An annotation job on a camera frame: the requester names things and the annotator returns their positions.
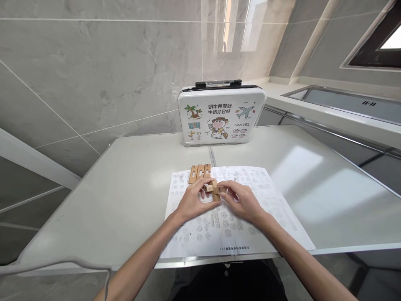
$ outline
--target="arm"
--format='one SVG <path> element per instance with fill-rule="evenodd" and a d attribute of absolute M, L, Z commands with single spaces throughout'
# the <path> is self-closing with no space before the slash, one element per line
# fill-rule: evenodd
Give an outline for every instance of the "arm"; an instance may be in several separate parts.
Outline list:
<path fill-rule="evenodd" d="M 226 191 L 221 192 L 220 196 L 232 211 L 253 223 L 270 239 L 314 300 L 356 301 L 356 298 L 293 239 L 272 215 L 262 209 L 249 186 L 234 181 L 220 182 L 218 185 Z"/>
<path fill-rule="evenodd" d="M 220 202 L 202 203 L 199 200 L 199 191 L 202 198 L 205 197 L 204 191 L 201 190 L 202 186 L 212 180 L 215 179 L 199 179 L 188 186 L 178 208 L 169 215 L 160 228 L 123 264 L 112 278 L 107 301 L 134 300 L 161 252 L 181 225 L 221 204 Z M 104 288 L 98 293 L 94 301 L 103 300 Z"/>

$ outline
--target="wooden burr puzzle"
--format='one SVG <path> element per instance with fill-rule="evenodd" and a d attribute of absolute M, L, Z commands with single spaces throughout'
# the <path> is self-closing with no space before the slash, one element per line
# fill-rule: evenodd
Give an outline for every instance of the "wooden burr puzzle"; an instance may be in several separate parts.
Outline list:
<path fill-rule="evenodd" d="M 210 178 L 210 170 L 210 164 L 192 165 L 188 183 L 193 184 L 198 179 Z M 213 180 L 211 185 L 205 185 L 202 189 L 205 192 L 212 193 L 214 202 L 220 202 L 220 196 L 218 194 L 220 192 L 220 189 L 217 187 L 216 180 Z"/>

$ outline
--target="palm tree illustration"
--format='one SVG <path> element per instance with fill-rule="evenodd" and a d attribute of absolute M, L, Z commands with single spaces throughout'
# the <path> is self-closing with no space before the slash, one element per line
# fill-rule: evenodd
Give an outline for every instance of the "palm tree illustration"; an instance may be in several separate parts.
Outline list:
<path fill-rule="evenodd" d="M 201 109 L 196 110 L 196 106 L 190 107 L 189 105 L 187 105 L 185 110 L 187 110 L 187 112 L 191 111 L 192 115 L 190 118 L 192 118 L 192 119 L 200 118 L 199 113 L 202 113 Z"/>

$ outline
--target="instruction sheet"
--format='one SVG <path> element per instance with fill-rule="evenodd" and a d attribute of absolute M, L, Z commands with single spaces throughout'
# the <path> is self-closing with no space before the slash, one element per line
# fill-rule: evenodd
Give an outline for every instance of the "instruction sheet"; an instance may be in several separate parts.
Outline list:
<path fill-rule="evenodd" d="M 178 207 L 189 186 L 190 170 L 173 173 L 165 219 Z M 212 167 L 218 182 L 235 180 L 251 187 L 261 207 L 306 250 L 314 250 L 308 234 L 292 212 L 284 196 L 270 179 L 266 169 L 250 166 Z M 212 196 L 201 201 L 211 202 Z M 186 222 L 173 236 L 160 258 L 223 256 L 277 252 L 269 240 L 252 224 L 236 217 L 223 204 Z"/>

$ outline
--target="cable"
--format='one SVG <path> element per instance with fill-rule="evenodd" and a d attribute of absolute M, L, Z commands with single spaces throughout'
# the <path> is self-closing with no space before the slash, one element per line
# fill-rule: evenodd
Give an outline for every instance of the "cable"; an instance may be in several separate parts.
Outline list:
<path fill-rule="evenodd" d="M 107 294 L 109 292 L 109 281 L 110 281 L 110 276 L 112 275 L 112 268 L 110 266 L 93 264 L 93 263 L 90 263 L 86 260 L 80 259 L 75 256 L 68 256 L 68 257 L 64 257 L 61 259 L 54 259 L 52 261 L 48 261 L 45 263 L 39 263 L 36 265 L 2 266 L 2 267 L 0 267 L 0 276 L 20 274 L 20 273 L 29 272 L 32 270 L 37 270 L 40 268 L 46 268 L 48 266 L 56 265 L 59 263 L 75 263 L 76 265 L 79 265 L 82 268 L 88 268 L 91 270 L 106 270 L 107 277 L 106 277 L 106 283 L 104 284 L 104 301 L 107 300 Z"/>

